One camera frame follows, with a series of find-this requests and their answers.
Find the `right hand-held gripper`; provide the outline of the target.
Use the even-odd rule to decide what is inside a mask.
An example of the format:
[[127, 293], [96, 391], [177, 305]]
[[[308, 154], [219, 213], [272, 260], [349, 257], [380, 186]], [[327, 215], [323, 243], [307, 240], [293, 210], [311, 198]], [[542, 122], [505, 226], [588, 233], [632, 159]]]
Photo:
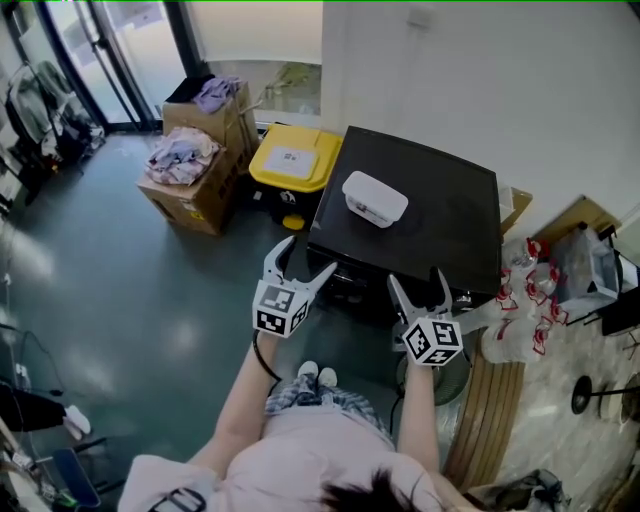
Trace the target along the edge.
[[[436, 298], [431, 312], [450, 313], [453, 300], [444, 274], [438, 267], [432, 267], [430, 277]], [[416, 307], [394, 274], [388, 276], [387, 287], [400, 321], [410, 323], [401, 339], [413, 363], [419, 366], [441, 367], [463, 351], [458, 322], [433, 315], [417, 317]]]

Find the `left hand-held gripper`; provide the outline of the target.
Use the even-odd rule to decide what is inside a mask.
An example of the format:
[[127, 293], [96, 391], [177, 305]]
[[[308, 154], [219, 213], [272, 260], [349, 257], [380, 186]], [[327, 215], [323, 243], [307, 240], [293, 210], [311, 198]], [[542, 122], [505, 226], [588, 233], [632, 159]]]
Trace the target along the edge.
[[263, 260], [263, 275], [252, 302], [253, 328], [281, 338], [289, 338], [308, 316], [313, 296], [337, 269], [327, 264], [310, 281], [286, 280], [285, 270], [296, 244], [291, 235], [276, 244]]

